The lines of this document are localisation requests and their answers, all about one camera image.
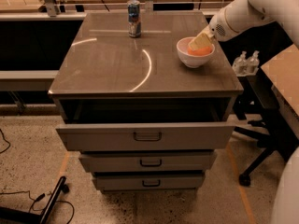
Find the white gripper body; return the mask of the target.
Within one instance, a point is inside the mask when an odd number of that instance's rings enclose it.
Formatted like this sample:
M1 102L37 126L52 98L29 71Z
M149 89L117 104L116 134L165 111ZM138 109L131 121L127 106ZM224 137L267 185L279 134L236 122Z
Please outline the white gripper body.
M209 22L209 30L213 36L221 42L233 39L239 35L226 20L226 9L222 8Z

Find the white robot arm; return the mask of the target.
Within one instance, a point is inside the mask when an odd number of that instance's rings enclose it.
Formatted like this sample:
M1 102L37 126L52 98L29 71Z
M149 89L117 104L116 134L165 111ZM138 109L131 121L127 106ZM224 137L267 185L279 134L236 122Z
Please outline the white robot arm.
M189 47L205 47L210 37L227 41L272 21L299 47L299 0L234 0L212 18ZM292 153L280 178L271 224L299 224L299 148Z

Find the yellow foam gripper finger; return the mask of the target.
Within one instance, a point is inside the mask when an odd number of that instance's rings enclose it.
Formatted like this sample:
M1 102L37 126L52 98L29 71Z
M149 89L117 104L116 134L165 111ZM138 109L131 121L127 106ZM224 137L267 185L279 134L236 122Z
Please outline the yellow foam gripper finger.
M210 28L207 26L204 28L196 37L194 37L188 44L188 48L192 51L202 49L204 47L210 47L212 45L211 38L213 33Z

